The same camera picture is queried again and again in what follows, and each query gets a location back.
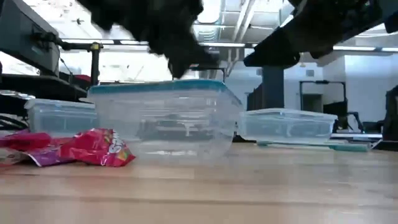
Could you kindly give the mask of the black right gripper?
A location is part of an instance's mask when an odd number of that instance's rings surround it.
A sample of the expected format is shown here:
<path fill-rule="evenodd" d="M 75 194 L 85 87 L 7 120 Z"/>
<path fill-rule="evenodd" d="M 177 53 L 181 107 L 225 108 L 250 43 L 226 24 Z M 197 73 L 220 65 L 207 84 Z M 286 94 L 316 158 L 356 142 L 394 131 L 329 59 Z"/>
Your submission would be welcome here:
<path fill-rule="evenodd" d="M 333 51 L 333 46 L 344 42 L 378 24 L 382 7 L 375 0 L 291 1 L 294 19 L 291 23 L 304 34 L 304 52 L 321 58 Z M 244 58 L 246 67 L 293 67 L 300 54 L 292 50 L 289 39 L 278 27 L 258 43 L 254 52 Z"/>

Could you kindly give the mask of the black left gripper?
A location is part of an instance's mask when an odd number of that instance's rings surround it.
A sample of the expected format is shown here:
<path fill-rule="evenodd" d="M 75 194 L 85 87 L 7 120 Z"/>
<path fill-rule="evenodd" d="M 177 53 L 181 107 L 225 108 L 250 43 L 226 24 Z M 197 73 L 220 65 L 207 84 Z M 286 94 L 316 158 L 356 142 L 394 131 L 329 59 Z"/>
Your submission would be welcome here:
<path fill-rule="evenodd" d="M 169 58 L 172 78 L 182 78 L 193 65 L 217 65 L 219 55 L 198 44 L 192 25 L 203 12 L 201 0 L 136 1 L 133 37 Z"/>

